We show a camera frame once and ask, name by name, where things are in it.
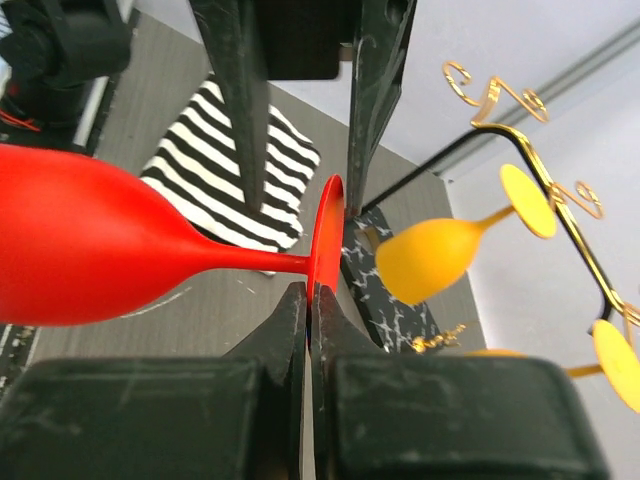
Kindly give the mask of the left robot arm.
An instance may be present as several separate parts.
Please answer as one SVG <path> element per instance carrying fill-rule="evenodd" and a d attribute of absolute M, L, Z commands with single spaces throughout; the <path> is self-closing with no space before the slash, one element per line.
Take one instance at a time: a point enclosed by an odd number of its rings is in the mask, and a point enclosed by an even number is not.
<path fill-rule="evenodd" d="M 130 32 L 114 1 L 5 1 L 1 55 L 16 78 L 54 87 L 125 69 Z M 270 81 L 332 80 L 352 62 L 347 212 L 361 209 L 370 162 L 402 92 L 413 1 L 194 1 L 229 109 L 248 206 L 263 200 Z"/>

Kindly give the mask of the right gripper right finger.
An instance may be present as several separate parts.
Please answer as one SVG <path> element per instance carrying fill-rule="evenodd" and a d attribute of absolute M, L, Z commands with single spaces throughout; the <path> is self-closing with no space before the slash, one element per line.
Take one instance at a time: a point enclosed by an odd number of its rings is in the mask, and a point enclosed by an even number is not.
<path fill-rule="evenodd" d="M 607 479 L 569 376 L 540 358 L 392 354 L 327 286 L 309 310 L 320 479 Z"/>

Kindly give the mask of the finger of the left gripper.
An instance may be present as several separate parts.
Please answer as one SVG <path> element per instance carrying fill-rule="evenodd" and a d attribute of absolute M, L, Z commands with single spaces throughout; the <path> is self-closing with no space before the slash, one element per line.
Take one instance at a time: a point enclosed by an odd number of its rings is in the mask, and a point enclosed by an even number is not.
<path fill-rule="evenodd" d="M 227 106 L 245 202 L 257 212 L 264 197 L 270 95 L 255 3 L 197 0 L 192 11 Z"/>
<path fill-rule="evenodd" d="M 346 213 L 360 213 L 368 170 L 402 93 L 417 2 L 358 1 L 353 15 Z"/>

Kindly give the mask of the red plastic wine glass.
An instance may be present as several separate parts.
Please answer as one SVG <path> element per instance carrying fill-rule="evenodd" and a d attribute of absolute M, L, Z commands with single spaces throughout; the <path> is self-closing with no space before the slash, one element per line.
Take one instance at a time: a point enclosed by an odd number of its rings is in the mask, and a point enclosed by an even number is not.
<path fill-rule="evenodd" d="M 201 235 L 162 195 L 112 164 L 66 151 L 1 148 L 1 319 L 84 325 L 135 311 L 212 269 L 303 274 L 335 287 L 344 194 L 326 183 L 306 256 Z"/>

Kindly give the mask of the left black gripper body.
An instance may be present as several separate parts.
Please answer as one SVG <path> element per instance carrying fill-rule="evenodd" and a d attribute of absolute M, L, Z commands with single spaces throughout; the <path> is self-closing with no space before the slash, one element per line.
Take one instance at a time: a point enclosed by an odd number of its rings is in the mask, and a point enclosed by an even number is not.
<path fill-rule="evenodd" d="M 260 0 L 254 3 L 270 80 L 333 80 L 353 59 L 361 3 Z"/>

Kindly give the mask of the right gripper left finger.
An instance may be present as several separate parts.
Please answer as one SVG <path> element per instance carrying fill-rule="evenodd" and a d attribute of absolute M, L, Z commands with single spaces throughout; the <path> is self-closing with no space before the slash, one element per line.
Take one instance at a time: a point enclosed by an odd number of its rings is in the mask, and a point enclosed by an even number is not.
<path fill-rule="evenodd" d="M 220 357 L 41 361 L 1 403 L 5 479 L 297 479 L 307 294 Z"/>

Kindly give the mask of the yellow plastic wine glass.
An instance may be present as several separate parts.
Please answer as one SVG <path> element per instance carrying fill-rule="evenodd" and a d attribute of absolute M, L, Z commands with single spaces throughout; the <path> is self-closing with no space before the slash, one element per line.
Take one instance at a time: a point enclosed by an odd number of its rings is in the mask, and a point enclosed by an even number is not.
<path fill-rule="evenodd" d="M 639 412 L 639 358 L 626 337 L 609 321 L 593 324 L 592 342 L 597 364 L 566 368 L 574 379 L 603 374 L 618 397 Z"/>

